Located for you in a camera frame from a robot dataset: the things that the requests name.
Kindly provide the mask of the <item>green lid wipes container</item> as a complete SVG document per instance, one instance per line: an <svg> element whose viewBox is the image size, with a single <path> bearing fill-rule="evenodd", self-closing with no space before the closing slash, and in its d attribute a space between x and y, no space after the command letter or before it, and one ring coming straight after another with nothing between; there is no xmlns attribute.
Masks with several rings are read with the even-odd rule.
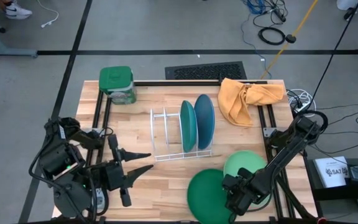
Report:
<svg viewBox="0 0 358 224"><path fill-rule="evenodd" d="M102 68L99 73L99 90L105 93L115 105L128 105L136 102L133 73L128 66Z"/></svg>

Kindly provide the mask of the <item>black floor vent grate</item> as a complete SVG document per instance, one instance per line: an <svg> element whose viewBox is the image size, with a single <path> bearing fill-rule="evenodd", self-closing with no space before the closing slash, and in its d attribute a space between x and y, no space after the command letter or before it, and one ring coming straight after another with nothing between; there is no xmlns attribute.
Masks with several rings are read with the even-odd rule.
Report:
<svg viewBox="0 0 358 224"><path fill-rule="evenodd" d="M246 80L247 76L243 63L238 61L165 67L165 78L167 80L219 80L224 78Z"/></svg>

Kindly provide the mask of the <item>white box with label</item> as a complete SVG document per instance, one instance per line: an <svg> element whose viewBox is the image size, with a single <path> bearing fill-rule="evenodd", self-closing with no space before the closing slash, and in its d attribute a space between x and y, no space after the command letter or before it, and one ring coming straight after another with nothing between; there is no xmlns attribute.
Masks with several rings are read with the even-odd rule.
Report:
<svg viewBox="0 0 358 224"><path fill-rule="evenodd" d="M313 163L324 188L346 185L349 171L344 156L315 159Z"/></svg>

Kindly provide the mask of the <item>black box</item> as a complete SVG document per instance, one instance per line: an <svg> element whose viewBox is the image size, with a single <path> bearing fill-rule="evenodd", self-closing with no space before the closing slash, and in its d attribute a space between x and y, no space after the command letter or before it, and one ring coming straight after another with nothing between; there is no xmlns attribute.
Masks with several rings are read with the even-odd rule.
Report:
<svg viewBox="0 0 358 224"><path fill-rule="evenodd" d="M349 165L358 166L358 159L347 159L347 161ZM310 159L305 162L305 165L315 201L358 199L358 182L351 182L339 187L323 188L314 162Z"/></svg>

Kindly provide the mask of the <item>teal plate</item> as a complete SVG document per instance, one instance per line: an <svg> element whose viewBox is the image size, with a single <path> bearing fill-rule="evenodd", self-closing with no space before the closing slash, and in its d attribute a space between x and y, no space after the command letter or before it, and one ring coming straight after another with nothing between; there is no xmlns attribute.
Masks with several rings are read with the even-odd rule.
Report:
<svg viewBox="0 0 358 224"><path fill-rule="evenodd" d="M197 127L193 106L184 100L180 109L181 136L184 152L190 152L196 143Z"/></svg>

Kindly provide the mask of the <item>white shoe black logo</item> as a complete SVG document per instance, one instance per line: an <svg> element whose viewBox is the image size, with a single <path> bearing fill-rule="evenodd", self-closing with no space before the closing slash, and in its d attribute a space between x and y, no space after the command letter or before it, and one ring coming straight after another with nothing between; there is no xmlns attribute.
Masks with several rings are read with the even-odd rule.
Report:
<svg viewBox="0 0 358 224"><path fill-rule="evenodd" d="M30 17L33 14L32 11L24 9L16 2L5 3L5 15L8 19L23 20Z"/></svg>

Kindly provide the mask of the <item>dark green plate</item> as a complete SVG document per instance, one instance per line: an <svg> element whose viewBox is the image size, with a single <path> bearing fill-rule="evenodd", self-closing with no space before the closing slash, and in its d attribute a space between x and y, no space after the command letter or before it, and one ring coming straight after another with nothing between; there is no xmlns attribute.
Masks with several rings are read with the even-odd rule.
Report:
<svg viewBox="0 0 358 224"><path fill-rule="evenodd" d="M190 180L187 203L191 213L201 224L233 224L228 223L232 212L225 207L223 177L223 171L219 169L206 169Z"/></svg>

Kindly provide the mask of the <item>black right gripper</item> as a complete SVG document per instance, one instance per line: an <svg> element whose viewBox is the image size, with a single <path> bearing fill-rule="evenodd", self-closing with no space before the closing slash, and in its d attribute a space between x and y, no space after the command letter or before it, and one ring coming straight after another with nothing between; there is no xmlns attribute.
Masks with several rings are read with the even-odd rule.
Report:
<svg viewBox="0 0 358 224"><path fill-rule="evenodd" d="M222 186L226 191L225 207L234 212L229 216L228 223L235 223L237 215L244 215L253 201L253 193L248 188L248 178L252 173L240 168L237 176L226 174L223 178Z"/></svg>

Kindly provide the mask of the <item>light green plate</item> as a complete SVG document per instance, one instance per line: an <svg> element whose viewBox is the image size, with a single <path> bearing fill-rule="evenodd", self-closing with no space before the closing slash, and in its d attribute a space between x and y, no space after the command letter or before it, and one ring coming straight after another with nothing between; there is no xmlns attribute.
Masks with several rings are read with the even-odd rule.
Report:
<svg viewBox="0 0 358 224"><path fill-rule="evenodd" d="M248 188L254 195L251 205L268 203L275 173L273 165L267 164L260 155L252 151L238 151L230 155L225 162L224 176L229 174L235 177L240 168L245 168L252 173L252 177L248 178Z"/></svg>

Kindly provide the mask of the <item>orange cloth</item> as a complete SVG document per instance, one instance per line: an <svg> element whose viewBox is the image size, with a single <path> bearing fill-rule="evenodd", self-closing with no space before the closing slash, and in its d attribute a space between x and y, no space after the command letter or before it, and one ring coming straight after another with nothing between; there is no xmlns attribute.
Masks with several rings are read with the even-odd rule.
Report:
<svg viewBox="0 0 358 224"><path fill-rule="evenodd" d="M222 115L233 125L253 125L248 106L271 105L283 99L285 88L277 84L244 84L225 78L218 93Z"/></svg>

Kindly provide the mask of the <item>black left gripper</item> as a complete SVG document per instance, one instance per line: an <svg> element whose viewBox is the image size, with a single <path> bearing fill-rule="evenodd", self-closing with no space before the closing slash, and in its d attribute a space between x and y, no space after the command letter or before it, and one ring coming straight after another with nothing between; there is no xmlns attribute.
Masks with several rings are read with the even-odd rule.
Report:
<svg viewBox="0 0 358 224"><path fill-rule="evenodd" d="M108 137L109 148L113 159L103 165L103 183L109 191L119 189L121 202L124 207L132 205L129 188L142 174L153 168L153 165L143 166L131 170L125 175L122 161L132 161L151 156L151 153L138 153L119 149L117 136L112 134Z"/></svg>

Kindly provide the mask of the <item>blue plate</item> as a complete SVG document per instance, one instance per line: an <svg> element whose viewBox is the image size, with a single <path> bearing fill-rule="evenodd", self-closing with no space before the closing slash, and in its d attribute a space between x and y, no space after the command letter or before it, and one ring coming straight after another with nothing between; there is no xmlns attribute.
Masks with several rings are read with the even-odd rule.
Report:
<svg viewBox="0 0 358 224"><path fill-rule="evenodd" d="M213 140L215 115L214 106L208 95L200 95L194 106L198 127L198 149L206 149Z"/></svg>

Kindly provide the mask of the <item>black metal table frame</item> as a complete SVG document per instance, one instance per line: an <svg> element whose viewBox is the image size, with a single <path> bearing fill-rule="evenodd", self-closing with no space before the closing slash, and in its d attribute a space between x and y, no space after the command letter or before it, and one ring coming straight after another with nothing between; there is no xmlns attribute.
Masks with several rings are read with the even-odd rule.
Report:
<svg viewBox="0 0 358 224"><path fill-rule="evenodd" d="M150 135L150 110L162 114L178 113L181 103L194 103L202 94L218 101L218 82L205 81L138 81L135 84L137 100L130 105L107 105L107 98L99 92L98 82L84 82L77 101L75 118L83 129L103 126L112 129L120 147L133 152L151 153L151 156L124 163L124 170L153 165L141 175L130 189L130 207L122 206L118 191L109 194L106 224L133 224L135 222L176 222L190 224L194 220L187 204L190 180L205 169L222 169L226 159L237 151L250 150L265 157L263 127L287 129L292 122L290 105L283 98L272 106L249 107L253 125L249 128L234 126L220 111L215 112L215 132L211 157L197 157L156 162ZM157 120L157 144L164 147L163 119ZM171 142L178 142L178 124L170 118Z"/></svg>

